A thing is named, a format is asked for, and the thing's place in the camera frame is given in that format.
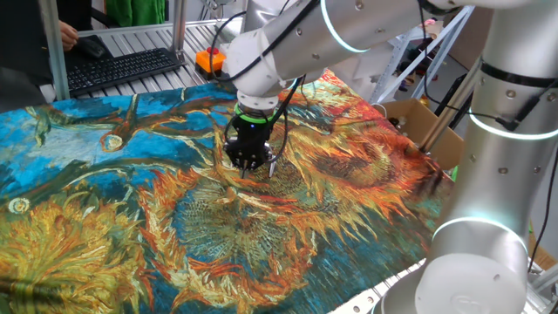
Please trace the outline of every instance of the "black cable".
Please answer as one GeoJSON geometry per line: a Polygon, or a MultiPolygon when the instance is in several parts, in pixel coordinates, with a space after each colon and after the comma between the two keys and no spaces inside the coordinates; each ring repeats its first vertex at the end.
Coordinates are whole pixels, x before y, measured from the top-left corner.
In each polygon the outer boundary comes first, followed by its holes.
{"type": "MultiPolygon", "coordinates": [[[[290,34],[290,32],[293,31],[295,29],[295,27],[312,12],[312,10],[314,10],[314,8],[318,4],[320,4],[320,0],[310,0],[310,2],[304,7],[304,9],[302,9],[300,11],[300,13],[298,13],[298,15],[295,17],[295,19],[293,19],[292,22],[290,22],[290,24],[287,26],[287,28],[285,28],[285,30],[281,34],[279,34],[279,36],[269,45],[269,47],[266,48],[266,50],[262,52],[262,56],[265,57],[272,50],[274,50],[290,34]]],[[[219,37],[219,35],[221,34],[221,32],[225,28],[225,26],[227,26],[227,24],[230,23],[234,18],[239,17],[239,16],[244,15],[244,14],[246,14],[246,11],[236,13],[229,20],[227,20],[227,22],[225,22],[223,25],[221,25],[221,27],[215,33],[215,37],[213,38],[213,43],[211,44],[211,51],[213,51],[213,49],[215,48],[215,45],[217,44],[217,38],[219,37]]],[[[224,79],[224,78],[217,78],[217,76],[215,75],[215,71],[214,71],[214,68],[213,68],[213,53],[209,54],[209,68],[211,70],[211,74],[213,75],[215,80],[217,80],[218,82],[230,82],[230,81],[233,81],[235,79],[238,79],[239,77],[241,77],[242,75],[244,75],[248,71],[250,71],[260,61],[262,61],[262,57],[256,58],[254,61],[252,61],[251,64],[249,64],[247,67],[242,69],[240,72],[236,73],[234,76],[224,79]]]]}
{"type": "Polygon", "coordinates": [[[289,111],[287,110],[287,105],[289,104],[290,100],[292,99],[293,95],[295,94],[296,88],[298,88],[298,84],[300,84],[301,86],[301,90],[302,90],[302,86],[304,85],[304,81],[306,80],[306,74],[304,74],[304,76],[302,78],[297,78],[295,81],[295,85],[293,86],[293,88],[290,90],[289,95],[287,96],[287,98],[283,101],[282,106],[284,105],[284,110],[283,110],[283,115],[285,118],[285,133],[283,135],[283,140],[282,140],[282,144],[281,144],[281,148],[279,149],[279,152],[277,153],[277,156],[271,160],[268,160],[267,163],[273,163],[279,160],[279,158],[281,158],[283,152],[285,151],[285,147],[287,146],[287,142],[289,141],[289,111]]]}
{"type": "Polygon", "coordinates": [[[289,1],[290,1],[290,0],[287,0],[287,1],[285,2],[285,4],[282,6],[281,11],[279,12],[279,15],[282,15],[282,12],[285,11],[285,8],[287,8],[287,4],[289,4],[289,1]]]}
{"type": "Polygon", "coordinates": [[[558,301],[556,301],[555,306],[552,308],[552,310],[550,310],[549,314],[555,314],[556,309],[558,309],[558,301]]]}
{"type": "Polygon", "coordinates": [[[295,95],[296,88],[298,88],[301,81],[305,78],[306,78],[306,74],[304,74],[304,76],[302,78],[297,78],[296,79],[295,85],[293,85],[293,88],[290,89],[289,95],[287,95],[285,100],[281,103],[281,106],[279,107],[279,110],[277,110],[276,115],[271,119],[270,123],[271,123],[272,126],[279,120],[279,117],[281,117],[282,113],[285,110],[287,110],[287,106],[289,105],[290,100],[293,99],[293,96],[295,95]]]}
{"type": "Polygon", "coordinates": [[[536,244],[534,245],[533,254],[531,255],[531,263],[529,263],[529,269],[527,273],[531,272],[533,268],[534,256],[537,254],[537,249],[541,244],[542,236],[544,235],[544,231],[547,228],[548,217],[550,216],[550,200],[552,199],[552,187],[555,184],[555,176],[556,176],[556,168],[558,167],[558,149],[556,150],[555,154],[555,164],[552,166],[552,174],[550,175],[550,183],[548,184],[548,194],[547,194],[547,210],[544,214],[544,221],[542,222],[541,232],[539,234],[539,238],[537,239],[536,244]]]}
{"type": "Polygon", "coordinates": [[[206,5],[205,4],[201,4],[201,11],[200,14],[198,15],[198,21],[201,21],[201,18],[203,17],[203,11],[206,9],[206,5]]]}
{"type": "MultiPolygon", "coordinates": [[[[420,12],[420,23],[422,24],[422,38],[423,38],[423,43],[426,42],[426,24],[425,24],[425,13],[422,11],[422,5],[421,2],[418,1],[418,11],[420,12]]],[[[428,58],[428,44],[425,46],[425,58],[428,58]]],[[[432,101],[435,104],[440,105],[440,102],[437,101],[436,99],[430,97],[430,95],[428,94],[428,69],[426,69],[425,71],[425,79],[424,79],[424,83],[425,83],[425,95],[426,97],[432,101]]]]}
{"type": "MultiPolygon", "coordinates": [[[[426,24],[425,24],[425,13],[422,11],[422,6],[421,6],[421,2],[418,1],[418,11],[420,12],[420,23],[422,24],[422,36],[423,36],[423,43],[426,41],[426,24]]],[[[428,58],[428,44],[425,47],[425,58],[428,58]]],[[[443,105],[441,104],[439,101],[437,101],[436,99],[434,99],[433,97],[430,96],[430,94],[428,93],[428,69],[426,69],[425,71],[425,77],[423,79],[423,83],[425,85],[425,96],[433,103],[439,105],[439,106],[443,106],[445,108],[450,108],[453,110],[458,111],[459,108],[456,107],[452,107],[452,106],[448,106],[448,105],[443,105]]],[[[484,113],[471,113],[471,112],[466,112],[466,114],[469,115],[473,115],[473,116],[478,116],[478,117],[485,117],[485,118],[489,118],[489,119],[498,119],[497,117],[494,117],[490,114],[484,114],[484,113]]]]}
{"type": "Polygon", "coordinates": [[[283,115],[285,116],[285,132],[282,138],[282,144],[281,144],[281,148],[279,149],[279,152],[277,153],[277,156],[275,156],[273,159],[266,161],[267,163],[274,163],[276,161],[279,160],[279,158],[281,158],[283,152],[285,151],[285,147],[287,146],[287,141],[289,140],[289,114],[288,114],[288,110],[285,110],[285,112],[283,113],[283,115]]]}

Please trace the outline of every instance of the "cardboard box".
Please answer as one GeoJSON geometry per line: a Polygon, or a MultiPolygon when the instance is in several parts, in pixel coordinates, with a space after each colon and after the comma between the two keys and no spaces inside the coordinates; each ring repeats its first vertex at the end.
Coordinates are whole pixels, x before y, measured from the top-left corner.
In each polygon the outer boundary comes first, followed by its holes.
{"type": "MultiPolygon", "coordinates": [[[[438,121],[438,117],[416,99],[395,101],[383,104],[388,118],[406,118],[401,133],[407,133],[409,139],[420,144],[428,131],[438,121]]],[[[431,157],[444,170],[453,169],[459,165],[464,150],[464,141],[449,127],[442,134],[438,143],[431,151],[431,157]]]]}

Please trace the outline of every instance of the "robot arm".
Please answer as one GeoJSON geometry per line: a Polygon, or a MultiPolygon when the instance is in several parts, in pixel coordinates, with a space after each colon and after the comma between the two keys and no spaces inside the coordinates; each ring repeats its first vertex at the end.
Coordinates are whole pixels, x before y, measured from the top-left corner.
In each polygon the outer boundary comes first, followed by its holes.
{"type": "MultiPolygon", "coordinates": [[[[463,4],[497,9],[479,70],[471,71],[463,83],[475,87],[472,113],[512,119],[533,97],[540,101],[513,131],[495,119],[471,115],[459,178],[443,208],[426,263],[391,287],[372,312],[521,313],[530,209],[558,135],[558,1],[429,1],[298,1],[230,45],[231,75],[262,58],[234,80],[238,111],[246,117],[273,115],[277,94],[292,79],[319,73],[409,30],[420,23],[419,5],[434,13],[463,4]],[[311,10],[263,56],[305,9],[311,10]]],[[[462,92],[470,91],[464,87],[462,92]]],[[[239,155],[231,159],[243,160],[239,155]]]]}

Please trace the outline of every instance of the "keyboard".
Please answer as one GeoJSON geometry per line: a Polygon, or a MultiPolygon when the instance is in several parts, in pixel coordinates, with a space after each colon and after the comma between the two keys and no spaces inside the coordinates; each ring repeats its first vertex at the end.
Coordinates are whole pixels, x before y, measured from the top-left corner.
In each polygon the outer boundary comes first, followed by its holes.
{"type": "Polygon", "coordinates": [[[175,70],[180,66],[173,53],[157,48],[76,65],[67,69],[66,73],[70,95],[76,96],[175,70]]]}

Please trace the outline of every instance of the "cloth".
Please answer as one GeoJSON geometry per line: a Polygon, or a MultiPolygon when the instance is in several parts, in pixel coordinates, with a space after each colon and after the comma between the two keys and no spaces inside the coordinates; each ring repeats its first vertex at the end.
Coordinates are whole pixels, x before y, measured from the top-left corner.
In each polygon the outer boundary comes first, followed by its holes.
{"type": "Polygon", "coordinates": [[[425,257],[452,183],[381,113],[326,72],[291,101],[274,176],[241,179],[223,153],[235,97],[210,84],[0,114],[0,298],[327,313],[425,257]]]}
{"type": "Polygon", "coordinates": [[[122,27],[165,23],[165,0],[105,0],[105,6],[122,27]]]}

